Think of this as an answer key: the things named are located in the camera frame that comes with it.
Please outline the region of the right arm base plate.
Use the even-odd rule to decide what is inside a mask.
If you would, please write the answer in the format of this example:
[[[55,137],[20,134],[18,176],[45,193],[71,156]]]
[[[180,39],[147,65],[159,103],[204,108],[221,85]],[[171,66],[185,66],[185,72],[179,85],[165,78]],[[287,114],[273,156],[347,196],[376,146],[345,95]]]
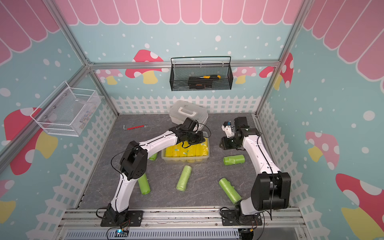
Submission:
[[[219,210],[223,226],[251,226],[258,227],[263,224],[260,214],[243,215],[237,210],[222,209]]]

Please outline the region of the yellow roll with blue label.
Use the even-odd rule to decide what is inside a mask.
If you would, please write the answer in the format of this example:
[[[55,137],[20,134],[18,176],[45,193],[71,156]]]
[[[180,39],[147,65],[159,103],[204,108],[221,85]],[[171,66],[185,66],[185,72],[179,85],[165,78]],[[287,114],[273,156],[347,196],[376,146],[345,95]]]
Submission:
[[[191,145],[187,149],[187,157],[195,157],[196,156],[196,145]]]

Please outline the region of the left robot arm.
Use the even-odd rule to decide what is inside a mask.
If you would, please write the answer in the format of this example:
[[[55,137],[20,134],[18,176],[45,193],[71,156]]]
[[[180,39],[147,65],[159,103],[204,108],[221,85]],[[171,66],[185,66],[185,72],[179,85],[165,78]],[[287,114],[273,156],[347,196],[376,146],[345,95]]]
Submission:
[[[157,137],[139,143],[130,142],[125,151],[117,153],[122,155],[118,170],[120,179],[116,193],[101,217],[104,225],[121,226],[129,221],[130,198],[136,182],[146,173],[149,157],[179,143],[186,142],[190,147],[203,143],[205,137],[199,126],[197,120],[186,118],[182,124]]]

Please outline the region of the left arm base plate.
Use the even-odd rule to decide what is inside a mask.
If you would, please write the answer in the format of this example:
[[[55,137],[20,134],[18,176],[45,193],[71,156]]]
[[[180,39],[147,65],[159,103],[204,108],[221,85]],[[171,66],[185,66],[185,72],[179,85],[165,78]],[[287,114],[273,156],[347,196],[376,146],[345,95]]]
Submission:
[[[143,211],[125,210],[116,213],[113,209],[107,210],[101,221],[101,227],[140,227],[143,220]]]

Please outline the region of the clear plastic storage box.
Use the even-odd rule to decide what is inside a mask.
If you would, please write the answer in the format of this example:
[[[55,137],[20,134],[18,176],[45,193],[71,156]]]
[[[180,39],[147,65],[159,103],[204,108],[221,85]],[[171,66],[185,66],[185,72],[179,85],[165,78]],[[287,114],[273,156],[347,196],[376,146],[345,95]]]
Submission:
[[[168,164],[200,164],[210,157],[209,138],[203,143],[190,146],[187,142],[168,147],[161,151],[161,158]]]

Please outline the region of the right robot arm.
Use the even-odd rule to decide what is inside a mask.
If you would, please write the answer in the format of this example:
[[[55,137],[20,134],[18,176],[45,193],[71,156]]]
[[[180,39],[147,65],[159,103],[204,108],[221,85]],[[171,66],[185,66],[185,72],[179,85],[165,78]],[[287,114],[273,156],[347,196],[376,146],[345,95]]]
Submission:
[[[256,179],[251,196],[240,201],[242,215],[248,216],[263,211],[281,210],[289,206],[291,177],[282,172],[273,162],[262,140],[262,133],[250,127],[246,117],[235,118],[235,124],[224,122],[219,147],[223,150],[244,149],[256,170]]]

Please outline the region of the light green roll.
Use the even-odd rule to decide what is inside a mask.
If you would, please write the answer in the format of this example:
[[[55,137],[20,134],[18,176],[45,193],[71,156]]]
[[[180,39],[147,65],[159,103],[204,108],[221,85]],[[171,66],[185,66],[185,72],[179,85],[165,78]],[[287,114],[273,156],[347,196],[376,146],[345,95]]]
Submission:
[[[178,191],[184,192],[186,190],[191,173],[192,167],[188,165],[184,166],[176,187]]]

